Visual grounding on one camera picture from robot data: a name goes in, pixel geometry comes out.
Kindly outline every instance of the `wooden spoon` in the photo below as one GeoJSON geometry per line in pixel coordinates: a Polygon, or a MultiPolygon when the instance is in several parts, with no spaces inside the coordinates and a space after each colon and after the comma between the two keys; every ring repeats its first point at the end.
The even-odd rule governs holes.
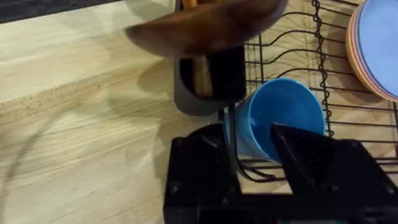
{"type": "Polygon", "coordinates": [[[288,0],[230,0],[127,28],[138,46],[164,57],[188,58],[241,45],[278,20],[288,0]]]}

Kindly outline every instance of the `blue plate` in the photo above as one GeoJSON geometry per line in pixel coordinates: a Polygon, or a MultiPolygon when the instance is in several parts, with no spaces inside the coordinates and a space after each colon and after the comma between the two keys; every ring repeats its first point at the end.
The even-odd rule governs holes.
{"type": "Polygon", "coordinates": [[[358,23],[364,65],[381,89],[398,97],[398,1],[368,0],[358,23]]]}

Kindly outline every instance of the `wire dish rack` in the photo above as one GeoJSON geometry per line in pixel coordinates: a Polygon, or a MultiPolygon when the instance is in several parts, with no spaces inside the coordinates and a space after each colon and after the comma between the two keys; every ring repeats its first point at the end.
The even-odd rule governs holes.
{"type": "MultiPolygon", "coordinates": [[[[307,84],[322,102],[326,134],[360,140],[391,177],[398,174],[397,105],[365,89],[350,69],[345,30],[360,2],[353,1],[289,2],[288,8],[301,4],[305,10],[286,12],[272,29],[245,44],[248,95],[272,78],[291,77],[307,84]],[[288,23],[292,26],[279,25],[288,23]]],[[[228,117],[235,117],[235,105],[228,107],[228,117]]],[[[229,122],[229,156],[238,172],[255,182],[285,181],[280,165],[237,156],[234,119],[229,122]]]]}

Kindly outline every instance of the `countertop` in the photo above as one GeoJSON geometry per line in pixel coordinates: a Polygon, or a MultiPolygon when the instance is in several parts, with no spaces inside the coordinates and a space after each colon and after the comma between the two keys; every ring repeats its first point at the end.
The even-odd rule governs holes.
{"type": "MultiPolygon", "coordinates": [[[[172,60],[131,44],[123,29],[173,9],[173,0],[127,0],[0,24],[0,223],[163,223],[170,142],[213,117],[179,112],[172,96],[172,60]]],[[[287,11],[312,13],[313,8],[310,1],[292,0],[287,11]]],[[[336,21],[322,13],[326,21],[349,19],[336,21]]],[[[312,18],[285,17],[262,35],[263,41],[298,27],[312,29],[312,18]]],[[[322,32],[344,38],[345,31],[322,32]]],[[[345,54],[344,46],[329,44],[326,52],[345,54]]],[[[264,60],[288,47],[315,46],[313,36],[291,34],[265,50],[264,60]]],[[[294,52],[264,69],[272,78],[317,62],[314,55],[294,52]]],[[[326,66],[350,70],[346,62],[328,60],[326,66]]],[[[258,70],[248,67],[250,74],[258,70]]],[[[311,72],[288,76],[309,86],[320,81],[311,72]]],[[[363,89],[352,76],[331,75],[328,84],[363,89]]],[[[331,93],[331,102],[391,106],[368,93],[331,93]]],[[[332,118],[395,122],[390,112],[344,108],[334,110],[332,118]]],[[[366,128],[336,124],[334,130],[337,138],[397,138],[394,128],[366,128]]],[[[388,144],[367,147],[376,156],[394,154],[388,144]]],[[[247,192],[289,192],[285,182],[242,180],[242,185],[247,192]]]]}

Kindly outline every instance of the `cup rim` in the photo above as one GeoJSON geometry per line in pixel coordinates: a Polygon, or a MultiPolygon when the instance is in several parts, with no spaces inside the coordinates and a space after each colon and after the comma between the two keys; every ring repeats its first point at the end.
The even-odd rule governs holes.
{"type": "Polygon", "coordinates": [[[291,79],[291,78],[276,78],[276,79],[269,80],[269,81],[265,82],[264,84],[262,84],[262,85],[260,86],[260,88],[258,88],[258,89],[254,92],[254,94],[253,94],[252,96],[250,96],[251,98],[250,98],[250,102],[249,102],[248,119],[247,119],[246,122],[247,122],[247,125],[248,125],[248,127],[249,127],[249,133],[250,133],[250,136],[252,137],[252,139],[253,139],[253,141],[254,141],[254,144],[255,144],[256,147],[257,147],[258,149],[260,149],[260,151],[261,151],[261,154],[262,154],[262,155],[259,155],[259,156],[261,156],[261,157],[262,157],[262,156],[266,156],[269,160],[272,160],[272,161],[275,161],[275,160],[274,160],[273,158],[271,158],[271,157],[268,155],[268,153],[266,153],[266,152],[262,149],[262,147],[261,147],[260,144],[258,143],[256,137],[254,136],[254,133],[253,133],[253,130],[252,130],[252,127],[251,127],[251,124],[250,124],[250,117],[251,117],[252,104],[253,104],[253,101],[254,101],[256,95],[257,95],[263,88],[266,88],[266,86],[269,85],[270,83],[280,82],[280,81],[288,81],[288,82],[292,82],[292,83],[294,83],[294,84],[298,84],[298,85],[300,85],[301,87],[303,87],[303,89],[306,90],[307,93],[309,93],[309,94],[312,96],[312,98],[317,102],[317,105],[318,105],[317,108],[318,108],[319,112],[321,112],[321,114],[322,114],[322,118],[323,118],[323,130],[322,130],[322,133],[324,134],[325,131],[326,131],[326,127],[325,127],[325,117],[324,117],[324,115],[323,115],[322,106],[321,106],[321,104],[319,103],[319,101],[318,101],[318,99],[316,98],[316,96],[311,92],[311,90],[310,90],[308,87],[306,87],[304,84],[300,83],[299,81],[294,80],[294,79],[291,79]]]}

